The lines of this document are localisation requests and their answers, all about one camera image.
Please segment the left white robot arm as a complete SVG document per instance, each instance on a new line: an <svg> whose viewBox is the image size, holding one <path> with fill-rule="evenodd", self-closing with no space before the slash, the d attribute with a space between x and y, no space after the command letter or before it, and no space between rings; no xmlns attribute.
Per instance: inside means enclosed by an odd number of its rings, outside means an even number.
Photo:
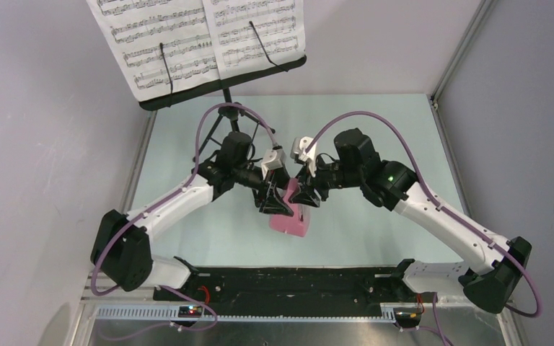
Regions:
<svg viewBox="0 0 554 346"><path fill-rule="evenodd" d="M91 262L91 282L105 273L126 292L143 283L166 285L182 300L198 294L199 281L190 275L192 267L184 260L166 258L152 252L152 244L189 213L212 203L235 185L252 190L260 213L293 217L295 212L281 193L290 177L283 162L283 148L268 149L260 165L249 159L252 138L232 131L205 161L195 160L190 175L177 187L154 202L128 213L108 211L100 222Z"/></svg>

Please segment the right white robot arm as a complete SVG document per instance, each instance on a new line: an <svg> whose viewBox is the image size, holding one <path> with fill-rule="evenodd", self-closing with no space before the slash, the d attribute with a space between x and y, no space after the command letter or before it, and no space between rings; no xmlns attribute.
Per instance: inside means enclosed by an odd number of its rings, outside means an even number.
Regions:
<svg viewBox="0 0 554 346"><path fill-rule="evenodd" d="M334 144L338 159L327 164L316 154L312 138L294 140L291 157L302 168L291 202L317 207L330 190L357 187L372 205L418 224L461 258L452 264L402 261L390 281L397 300L437 292L464 296L492 314L507 307L531 255L532 245L525 238L507 239L453 210L412 169L381 159L370 137L358 128L339 133Z"/></svg>

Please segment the pink metronome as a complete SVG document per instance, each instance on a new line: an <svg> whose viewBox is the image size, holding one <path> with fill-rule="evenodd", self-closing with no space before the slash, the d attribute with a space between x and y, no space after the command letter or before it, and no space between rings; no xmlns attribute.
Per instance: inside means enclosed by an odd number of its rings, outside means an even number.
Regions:
<svg viewBox="0 0 554 346"><path fill-rule="evenodd" d="M271 215L269 227L274 231L292 236L305 237L311 221L311 209L308 205L291 203L289 198L297 191L298 180L291 178L281 197L286 206L293 211L293 216Z"/></svg>

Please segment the black perforated music stand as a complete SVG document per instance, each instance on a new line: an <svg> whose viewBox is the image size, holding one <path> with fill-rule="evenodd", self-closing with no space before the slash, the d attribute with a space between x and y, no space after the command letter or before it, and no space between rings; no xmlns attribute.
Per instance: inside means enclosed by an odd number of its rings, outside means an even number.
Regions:
<svg viewBox="0 0 554 346"><path fill-rule="evenodd" d="M287 72L294 68L303 66L307 61L307 57L303 56L302 58L288 62L281 65L274 65L271 68L266 68L261 71L254 71L246 74L241 74L232 78L225 80L217 79L216 81L210 81L203 83L199 86L189 88L180 92L170 92L168 94L159 95L158 97L152 97L146 101L140 101L139 106L143 110L147 111L157 111L162 108L171 107L173 105L179 104L181 102L186 102L197 97L202 97L212 92L217 92L219 90L223 91L224 101L213 106L209 111L213 110L218 111L218 118L216 119L213 127L208 132L207 136L203 141L198 143L198 149L195 151L193 162L198 163L200 156L206 147L207 143L213 139L213 133L217 129L219 123L222 119L227 118L231 123L231 128L233 131L238 131L238 118L241 116L248 117L253 120L257 125L266 129L269 138L272 140L272 145L274 148L278 148L280 145L274 138L275 129L270 127L264 119L262 119L255 111L251 110L249 107L241 105L238 102L233 102L229 88L245 82L253 81L255 79L271 76L281 72Z"/></svg>

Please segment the white sheet music page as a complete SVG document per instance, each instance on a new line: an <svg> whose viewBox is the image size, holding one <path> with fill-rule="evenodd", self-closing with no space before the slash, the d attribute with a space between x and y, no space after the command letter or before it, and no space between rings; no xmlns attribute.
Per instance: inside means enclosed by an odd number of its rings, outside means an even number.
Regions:
<svg viewBox="0 0 554 346"><path fill-rule="evenodd" d="M88 5L137 101L219 80L201 0L93 0Z"/></svg>
<svg viewBox="0 0 554 346"><path fill-rule="evenodd" d="M219 75L230 79L306 56L301 0L203 1Z"/></svg>

